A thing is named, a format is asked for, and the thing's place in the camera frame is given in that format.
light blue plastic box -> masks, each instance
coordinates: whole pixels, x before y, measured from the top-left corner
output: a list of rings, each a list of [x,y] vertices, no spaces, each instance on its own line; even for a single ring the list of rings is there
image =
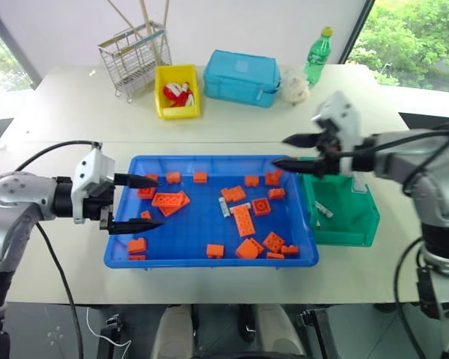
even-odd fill
[[[204,93],[215,99],[270,107],[280,81],[274,58],[215,50],[204,71]]]

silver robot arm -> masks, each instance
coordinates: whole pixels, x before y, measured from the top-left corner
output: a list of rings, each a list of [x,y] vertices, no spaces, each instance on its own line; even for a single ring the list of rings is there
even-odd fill
[[[69,177],[46,178],[22,171],[0,176],[0,359],[8,358],[10,340],[3,332],[5,297],[10,288],[31,230],[38,221],[56,217],[100,221],[110,233],[140,233],[161,225],[159,221],[134,218],[113,221],[115,185],[147,188],[158,185],[147,177],[114,173],[114,161],[93,148]]]
[[[425,262],[418,268],[421,309],[430,318],[440,319],[443,352],[449,353],[449,129],[361,138],[358,114],[342,93],[323,103],[313,120],[323,132],[292,135],[284,143],[316,147],[318,159],[286,157],[275,160],[275,165],[317,177],[374,172],[403,184],[403,193],[412,198],[421,221]]]

floor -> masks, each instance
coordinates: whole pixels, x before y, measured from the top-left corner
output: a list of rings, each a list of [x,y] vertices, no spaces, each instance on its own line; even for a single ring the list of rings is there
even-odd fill
[[[109,306],[90,310],[90,324],[100,332],[105,319],[118,312],[123,315],[126,327],[123,341],[134,342],[128,358],[148,358],[153,345],[159,319],[165,310],[163,305]],[[294,321],[301,306],[284,306]],[[79,307],[85,358],[95,358],[98,339],[86,325],[86,308]],[[429,358],[440,355],[439,323],[428,319],[418,307],[405,306],[411,326]],[[199,307],[200,327],[197,355],[257,350],[256,342],[246,343],[236,329],[236,305],[203,304]],[[380,313],[371,304],[336,305],[328,309],[329,321],[337,350],[342,359],[413,359],[416,354],[403,331],[396,313]],[[5,330],[12,340],[11,359],[75,359],[76,336],[70,317],[70,308],[57,304],[10,303]],[[311,353],[321,358],[316,334],[305,329]],[[114,358],[121,358],[123,349],[115,351]]]

orange lego brick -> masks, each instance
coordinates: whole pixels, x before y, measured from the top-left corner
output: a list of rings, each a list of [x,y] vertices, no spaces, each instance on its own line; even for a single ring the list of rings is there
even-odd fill
[[[208,245],[207,257],[221,259],[225,255],[224,245]]]
[[[258,255],[257,247],[249,239],[245,239],[236,249],[236,256],[242,260],[254,260]]]
[[[250,174],[245,176],[245,186],[246,187],[258,187],[260,184],[260,177]]]
[[[239,200],[244,200],[246,198],[246,193],[240,185],[230,188],[230,191],[232,191],[233,202],[238,202]]]
[[[180,191],[178,193],[183,194],[183,201],[181,202],[181,204],[178,207],[158,207],[159,210],[162,212],[162,214],[165,217],[169,217],[173,213],[178,212],[180,209],[182,209],[184,206],[186,206],[187,204],[189,204],[191,202],[191,200],[189,199],[189,197],[186,195],[186,193],[184,191]]]
[[[227,188],[222,189],[222,196],[226,202],[233,202],[233,192]]]
[[[259,217],[260,215],[268,215],[271,213],[271,207],[269,206],[269,202],[266,198],[258,198],[256,200],[251,201],[251,205],[253,207],[254,215]]]
[[[238,233],[240,237],[250,236],[255,234],[253,221],[249,215],[249,209],[245,204],[234,207],[233,216],[238,227]]]
[[[180,172],[168,172],[166,174],[166,182],[168,182],[169,184],[181,183],[181,173]]]
[[[153,207],[179,207],[183,202],[183,193],[164,193],[157,192],[153,197],[151,205]]]
[[[266,258],[268,260],[283,260],[284,254],[268,252],[266,253]]]
[[[279,253],[279,250],[284,245],[284,239],[278,236],[276,233],[271,232],[263,242],[264,246],[271,252]]]
[[[284,245],[281,247],[282,254],[299,254],[299,248],[295,245]]]
[[[145,252],[147,250],[147,241],[145,238],[132,239],[128,242],[128,253],[134,254]]]
[[[145,259],[147,259],[147,257],[144,254],[128,256],[128,260],[145,260]]]
[[[157,174],[146,174],[145,177],[151,178],[152,180],[157,181],[158,175]],[[138,189],[138,198],[142,200],[151,200],[153,196],[155,195],[156,187],[150,187],[150,188],[139,188]]]
[[[208,174],[206,172],[194,172],[193,173],[194,183],[206,183],[208,182]]]
[[[259,256],[260,254],[263,253],[264,251],[264,247],[262,245],[260,245],[260,243],[254,239],[254,238],[250,238],[248,239],[251,243],[253,243],[253,245],[257,248],[257,255]]]
[[[265,185],[279,185],[279,180],[283,171],[278,169],[274,172],[266,172],[264,174],[264,184]]]
[[[142,212],[142,213],[141,213],[141,217],[142,217],[143,219],[151,219],[150,211],[144,211],[144,212]]]
[[[268,191],[268,197],[270,200],[280,200],[286,197],[286,191],[284,188],[274,188]]]

blue plastic tray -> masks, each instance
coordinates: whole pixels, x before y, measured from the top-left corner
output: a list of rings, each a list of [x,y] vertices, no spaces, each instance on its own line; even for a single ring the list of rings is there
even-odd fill
[[[105,264],[111,268],[155,268],[155,267],[219,267],[219,266],[272,266],[309,267],[319,257],[309,225],[301,186],[295,174],[283,173],[281,187],[287,196],[282,200],[271,200],[271,213],[255,217],[251,210],[256,233],[253,236],[262,242],[273,231],[286,241],[297,245],[299,255],[285,260],[267,260],[264,251],[255,260],[236,258],[236,248],[245,239],[239,237],[234,217],[224,218],[219,206],[222,188],[241,185],[246,199],[231,203],[236,206],[267,197],[271,188],[264,185],[264,174],[275,171],[271,161],[279,156],[137,156],[129,166],[129,174],[158,174],[161,192],[184,191],[191,203],[166,218],[158,208],[151,206],[151,200],[141,200],[137,190],[125,188],[121,195],[116,221],[139,218],[148,210],[153,219],[164,221],[161,227],[138,235],[113,235],[105,252]],[[181,184],[169,185],[167,172],[179,171]],[[207,172],[208,183],[193,183],[194,172]],[[244,186],[246,174],[259,174],[260,185],[256,188]],[[129,261],[126,245],[129,240],[143,236],[147,239],[146,260]],[[224,245],[224,258],[207,258],[207,245]]]

